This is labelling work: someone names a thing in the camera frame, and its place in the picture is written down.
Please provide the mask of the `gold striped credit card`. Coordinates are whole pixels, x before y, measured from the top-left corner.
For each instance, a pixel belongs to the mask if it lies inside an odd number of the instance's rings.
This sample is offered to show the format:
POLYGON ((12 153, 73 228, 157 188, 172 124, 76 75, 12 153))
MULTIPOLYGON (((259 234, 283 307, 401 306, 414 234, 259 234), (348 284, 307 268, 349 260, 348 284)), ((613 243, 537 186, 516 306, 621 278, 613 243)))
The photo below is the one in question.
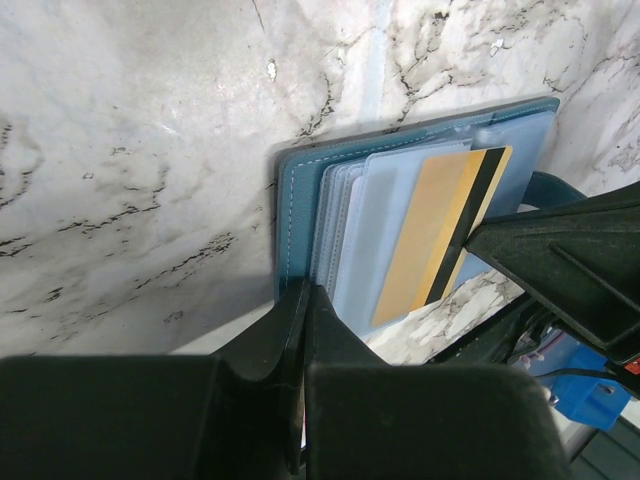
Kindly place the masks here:
POLYGON ((501 146, 434 156, 423 162, 372 324, 390 323, 448 294, 509 164, 501 146))

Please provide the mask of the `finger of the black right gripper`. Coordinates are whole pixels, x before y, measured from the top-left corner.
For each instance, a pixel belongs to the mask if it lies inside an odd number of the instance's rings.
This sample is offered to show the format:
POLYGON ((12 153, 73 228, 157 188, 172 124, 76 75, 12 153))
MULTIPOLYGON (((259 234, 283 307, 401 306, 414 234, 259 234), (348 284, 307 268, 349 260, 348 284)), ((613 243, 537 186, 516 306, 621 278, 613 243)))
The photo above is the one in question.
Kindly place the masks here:
POLYGON ((466 249, 607 357, 638 357, 638 184, 487 221, 466 249))

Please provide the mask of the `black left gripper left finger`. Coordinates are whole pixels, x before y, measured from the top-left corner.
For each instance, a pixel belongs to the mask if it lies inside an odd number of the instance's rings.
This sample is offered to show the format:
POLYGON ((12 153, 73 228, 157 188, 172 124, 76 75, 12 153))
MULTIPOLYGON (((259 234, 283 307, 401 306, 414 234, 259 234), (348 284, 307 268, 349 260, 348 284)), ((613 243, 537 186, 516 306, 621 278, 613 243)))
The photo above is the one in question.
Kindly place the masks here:
POLYGON ((307 281, 207 355, 1 363, 5 479, 288 479, 299 472, 307 281))

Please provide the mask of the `blue card holder wallet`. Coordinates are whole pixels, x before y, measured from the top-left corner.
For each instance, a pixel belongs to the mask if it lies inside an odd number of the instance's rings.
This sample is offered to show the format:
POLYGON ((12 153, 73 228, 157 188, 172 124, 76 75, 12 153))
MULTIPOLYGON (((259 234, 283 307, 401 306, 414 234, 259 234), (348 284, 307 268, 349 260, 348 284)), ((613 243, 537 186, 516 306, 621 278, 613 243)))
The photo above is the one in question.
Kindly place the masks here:
MULTIPOLYGON (((279 167, 276 290, 306 278, 324 287, 357 335, 372 317, 423 162, 501 146, 512 156, 481 221, 523 205, 560 206, 580 193, 536 166, 559 100, 541 97, 289 154, 279 167)), ((453 289, 487 270, 466 254, 453 289)))

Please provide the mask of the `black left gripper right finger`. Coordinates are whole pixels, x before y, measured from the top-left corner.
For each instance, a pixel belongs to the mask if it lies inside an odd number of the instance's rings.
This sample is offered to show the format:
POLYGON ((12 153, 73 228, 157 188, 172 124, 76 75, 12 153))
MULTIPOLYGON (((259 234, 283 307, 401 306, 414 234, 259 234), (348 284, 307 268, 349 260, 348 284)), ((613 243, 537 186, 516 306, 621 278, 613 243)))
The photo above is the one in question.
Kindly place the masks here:
POLYGON ((392 366, 336 315, 322 287, 305 319, 311 479, 567 479, 541 387, 491 364, 392 366))

